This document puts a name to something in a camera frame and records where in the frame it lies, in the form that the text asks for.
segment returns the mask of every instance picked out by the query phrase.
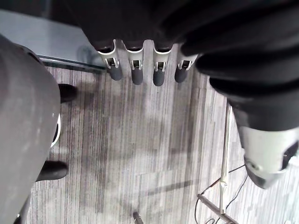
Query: tripod leg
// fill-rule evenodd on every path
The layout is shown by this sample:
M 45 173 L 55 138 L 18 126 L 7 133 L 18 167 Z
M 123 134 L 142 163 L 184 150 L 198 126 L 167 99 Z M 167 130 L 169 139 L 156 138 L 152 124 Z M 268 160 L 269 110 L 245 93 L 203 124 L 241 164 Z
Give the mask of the tripod leg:
M 143 221 L 138 212 L 133 213 L 134 223 L 135 224 L 143 224 Z

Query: gray fabric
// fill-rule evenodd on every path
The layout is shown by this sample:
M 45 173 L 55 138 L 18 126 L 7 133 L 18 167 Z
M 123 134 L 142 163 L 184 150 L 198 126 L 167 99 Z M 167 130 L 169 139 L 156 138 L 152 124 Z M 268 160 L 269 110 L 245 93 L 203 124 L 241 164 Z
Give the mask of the gray fabric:
M 44 66 L 0 35 L 0 223 L 20 212 L 49 153 L 59 88 Z

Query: black fingertip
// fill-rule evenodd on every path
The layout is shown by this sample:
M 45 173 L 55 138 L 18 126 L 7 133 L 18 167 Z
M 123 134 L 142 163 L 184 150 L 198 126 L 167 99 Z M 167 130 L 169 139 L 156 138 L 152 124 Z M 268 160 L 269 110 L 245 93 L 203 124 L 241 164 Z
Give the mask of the black fingertip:
M 110 77 L 115 80 L 115 81 L 119 81 L 122 78 L 122 70 L 121 70 L 121 66 L 119 65 L 118 68 L 116 68 L 115 66 L 111 66 L 110 69 L 107 68 L 108 73 L 110 74 Z
M 179 69 L 177 67 L 176 73 L 174 74 L 174 79 L 177 83 L 182 83 L 187 77 L 187 71 L 185 68 Z
M 140 85 L 143 82 L 143 71 L 142 69 L 135 68 L 132 71 L 132 82 L 135 85 Z
M 155 86 L 163 85 L 164 75 L 165 75 L 165 72 L 162 71 L 161 69 L 158 69 L 158 71 L 154 71 L 153 82 L 154 82 Z

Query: metal rod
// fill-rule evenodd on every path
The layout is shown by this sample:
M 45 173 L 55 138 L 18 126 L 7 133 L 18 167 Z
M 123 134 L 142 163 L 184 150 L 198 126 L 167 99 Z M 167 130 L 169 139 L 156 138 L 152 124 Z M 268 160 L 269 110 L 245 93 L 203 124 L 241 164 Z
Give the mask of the metal rod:
M 220 178 L 220 213 L 224 214 L 226 211 L 226 205 L 228 204 L 228 151 L 229 151 L 229 137 L 230 137 L 230 105 L 226 103 L 225 114 L 225 129 L 224 129 L 224 142 L 223 142 L 223 155 L 222 155 L 222 167 Z
M 203 204 L 205 204 L 210 210 L 215 212 L 225 222 L 227 222 L 229 224 L 238 224 L 237 221 L 235 221 L 233 218 L 231 218 L 227 214 L 221 214 L 219 212 L 219 208 L 217 208 L 212 202 L 210 202 L 207 198 L 205 198 L 201 194 L 198 194 L 197 197 Z

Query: black shoe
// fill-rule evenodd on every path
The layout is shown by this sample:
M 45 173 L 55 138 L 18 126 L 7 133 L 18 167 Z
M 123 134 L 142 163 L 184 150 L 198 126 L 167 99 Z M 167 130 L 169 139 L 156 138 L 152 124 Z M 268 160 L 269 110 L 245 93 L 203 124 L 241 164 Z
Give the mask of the black shoe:
M 37 181 L 58 180 L 67 175 L 68 166 L 61 161 L 46 161 L 41 172 L 38 175 Z
M 77 88 L 69 84 L 58 84 L 60 90 L 60 102 L 66 103 L 77 97 Z

